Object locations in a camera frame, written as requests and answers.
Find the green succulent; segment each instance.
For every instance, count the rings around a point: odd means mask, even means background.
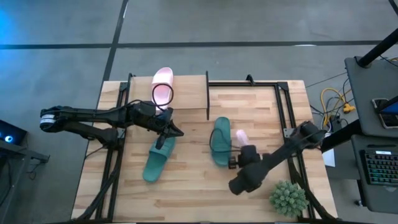
[[[290,181],[279,181],[271,192],[269,201],[278,214],[290,218],[299,216],[309,204],[305,199],[305,191],[300,189],[298,184],[292,184]]]

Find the concrete floor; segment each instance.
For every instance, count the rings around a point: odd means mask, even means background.
[[[121,6],[122,0],[3,0],[0,45],[110,44]],[[381,40],[397,28],[397,19],[387,0],[130,1],[119,42]],[[304,80],[311,85],[344,72],[346,57],[364,55],[372,47],[117,49],[109,79],[125,80],[129,72],[153,75],[170,66],[176,75],[208,70],[211,80],[242,80],[250,73],[256,80]],[[397,50],[393,47],[384,56]],[[94,108],[108,56],[109,49],[0,50],[0,118],[27,130],[31,149],[51,154],[35,180],[24,179],[9,223],[70,218],[87,141],[70,133],[42,132],[39,111],[54,105]],[[345,80],[342,75],[307,88],[310,103],[321,109],[321,90],[339,90]],[[356,113],[344,117],[354,121]],[[320,118],[314,118],[318,124]],[[397,220],[398,215],[356,207],[356,182],[330,179],[330,184],[340,218]]]

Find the green slide sandal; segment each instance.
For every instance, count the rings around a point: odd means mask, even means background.
[[[175,146],[175,138],[167,138],[161,149],[155,148],[156,141],[149,150],[147,164],[145,165],[144,173],[142,173],[142,178],[148,182],[155,182],[160,177],[164,165]]]
[[[231,124],[228,118],[217,118],[211,137],[210,150],[217,165],[228,166],[231,156]]]

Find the wooden tabletop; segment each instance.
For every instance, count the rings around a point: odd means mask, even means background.
[[[312,120],[304,82],[287,82],[296,123]],[[104,82],[99,109],[116,105],[119,84],[120,82]],[[129,99],[150,100],[142,96],[138,92],[130,92]],[[283,104],[285,119],[289,124],[285,101]],[[209,121],[206,120],[206,109],[202,105],[192,107],[194,108],[176,109],[173,113],[174,123],[185,135],[177,138],[175,149],[160,179],[154,184],[145,182],[142,172],[149,148],[157,136],[137,126],[128,128],[114,222],[294,221],[278,215],[268,201],[271,190],[279,180],[290,180],[286,161],[268,173],[259,189],[250,194],[244,192],[236,196],[229,191],[228,182],[236,177],[238,170],[216,166],[208,145],[215,119],[225,116],[231,121],[233,144],[237,144],[234,133],[243,129],[250,143],[257,146],[259,153],[278,149],[283,144],[283,139],[274,89],[210,87]],[[95,126],[108,127],[107,124]],[[89,144],[87,153],[99,147],[100,144],[93,141]],[[303,157],[312,192],[326,210],[337,217],[322,154],[319,151],[305,150]],[[104,149],[85,161],[72,218],[81,215],[98,193],[105,158]],[[108,199],[109,194],[105,200],[104,211],[108,209]]]

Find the pink slide sandal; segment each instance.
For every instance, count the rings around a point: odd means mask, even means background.
[[[161,68],[154,75],[154,79],[152,80],[152,90],[154,87],[160,83],[168,84],[172,86],[173,84],[173,70],[169,67]],[[161,85],[156,87],[153,98],[155,98],[156,104],[163,105],[170,101],[172,91],[168,86]],[[166,110],[168,105],[160,106],[163,110]]]

